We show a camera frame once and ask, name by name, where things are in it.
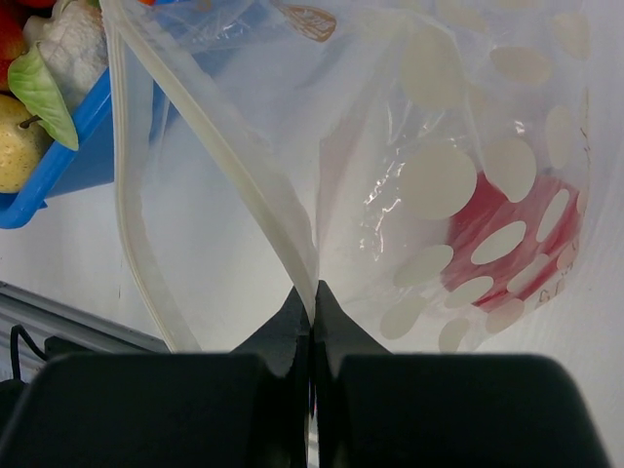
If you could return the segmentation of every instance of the fruit stem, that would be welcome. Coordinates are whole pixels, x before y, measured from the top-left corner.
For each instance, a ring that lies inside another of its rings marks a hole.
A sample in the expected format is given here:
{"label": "fruit stem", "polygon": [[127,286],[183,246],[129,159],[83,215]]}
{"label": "fruit stem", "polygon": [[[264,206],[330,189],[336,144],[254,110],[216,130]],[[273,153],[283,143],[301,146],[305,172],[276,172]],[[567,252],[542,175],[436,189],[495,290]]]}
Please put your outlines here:
{"label": "fruit stem", "polygon": [[21,129],[26,130],[28,127],[30,127],[31,124],[34,124],[35,122],[39,122],[40,120],[41,120],[41,117],[39,117],[38,115],[33,115],[28,120],[24,120],[23,122],[21,122],[19,124],[19,127]]}

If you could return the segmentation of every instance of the yellow pear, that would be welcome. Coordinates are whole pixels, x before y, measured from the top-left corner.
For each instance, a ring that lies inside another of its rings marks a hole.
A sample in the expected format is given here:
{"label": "yellow pear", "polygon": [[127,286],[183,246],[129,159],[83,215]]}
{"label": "yellow pear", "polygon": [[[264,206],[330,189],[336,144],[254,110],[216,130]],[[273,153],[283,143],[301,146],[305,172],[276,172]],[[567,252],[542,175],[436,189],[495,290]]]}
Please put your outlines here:
{"label": "yellow pear", "polygon": [[31,117],[17,99],[0,95],[0,193],[19,192],[52,142],[39,125],[20,126]]}

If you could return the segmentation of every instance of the black cable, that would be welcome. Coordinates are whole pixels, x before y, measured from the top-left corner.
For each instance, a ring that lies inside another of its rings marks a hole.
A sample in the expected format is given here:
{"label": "black cable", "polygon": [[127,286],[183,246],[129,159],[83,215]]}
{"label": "black cable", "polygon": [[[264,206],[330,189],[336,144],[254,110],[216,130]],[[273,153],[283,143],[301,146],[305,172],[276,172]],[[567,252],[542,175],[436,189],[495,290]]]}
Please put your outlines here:
{"label": "black cable", "polygon": [[16,380],[21,380],[20,336],[39,359],[48,361],[46,353],[37,346],[24,327],[22,325],[13,326],[11,328],[11,368],[13,369],[13,379]]}

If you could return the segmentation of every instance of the blue bin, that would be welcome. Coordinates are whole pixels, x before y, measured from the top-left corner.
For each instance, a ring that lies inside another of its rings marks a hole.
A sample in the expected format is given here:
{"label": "blue bin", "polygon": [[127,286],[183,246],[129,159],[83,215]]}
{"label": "blue bin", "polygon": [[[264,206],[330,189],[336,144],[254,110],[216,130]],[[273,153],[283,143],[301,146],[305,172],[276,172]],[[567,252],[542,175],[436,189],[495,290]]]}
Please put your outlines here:
{"label": "blue bin", "polygon": [[110,80],[106,70],[74,111],[80,149],[54,142],[19,193],[0,194],[0,228],[27,224],[45,199],[112,182],[113,122]]}

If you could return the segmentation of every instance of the ziplock bag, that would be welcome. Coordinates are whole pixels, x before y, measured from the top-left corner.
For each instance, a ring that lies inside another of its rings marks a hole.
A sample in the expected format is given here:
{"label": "ziplock bag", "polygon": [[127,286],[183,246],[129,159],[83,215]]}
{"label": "ziplock bag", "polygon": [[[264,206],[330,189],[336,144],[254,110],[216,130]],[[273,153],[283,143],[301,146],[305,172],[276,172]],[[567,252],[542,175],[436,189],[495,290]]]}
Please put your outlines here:
{"label": "ziplock bag", "polygon": [[582,0],[101,3],[122,239],[172,349],[232,349],[292,284],[313,320],[320,277],[392,351],[469,350],[572,279],[609,164]]}

